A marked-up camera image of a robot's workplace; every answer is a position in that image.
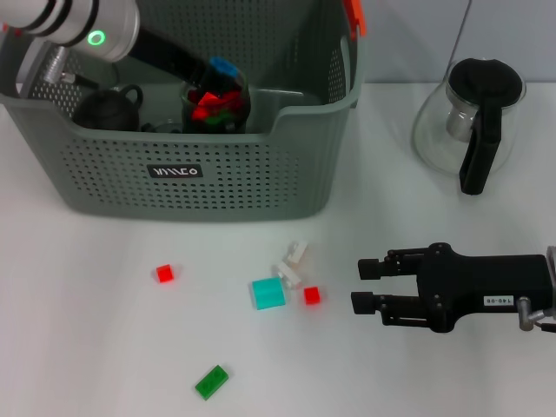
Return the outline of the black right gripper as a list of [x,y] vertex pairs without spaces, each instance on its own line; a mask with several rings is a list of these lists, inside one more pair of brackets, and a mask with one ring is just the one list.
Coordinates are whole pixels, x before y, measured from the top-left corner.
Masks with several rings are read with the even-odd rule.
[[379,313],[384,326],[448,333],[466,315],[516,313],[521,298],[533,311],[551,307],[551,274],[543,255],[466,256],[442,243],[390,249],[382,261],[358,260],[358,270],[362,280],[416,276],[419,296],[351,293],[354,313]]

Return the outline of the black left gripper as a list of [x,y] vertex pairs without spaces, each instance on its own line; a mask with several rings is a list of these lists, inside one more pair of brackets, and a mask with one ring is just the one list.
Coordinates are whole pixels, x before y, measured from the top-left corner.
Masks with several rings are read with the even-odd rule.
[[217,74],[213,58],[202,60],[153,30],[143,27],[138,30],[136,42],[128,56],[198,88],[215,88],[215,93],[242,91],[241,78]]

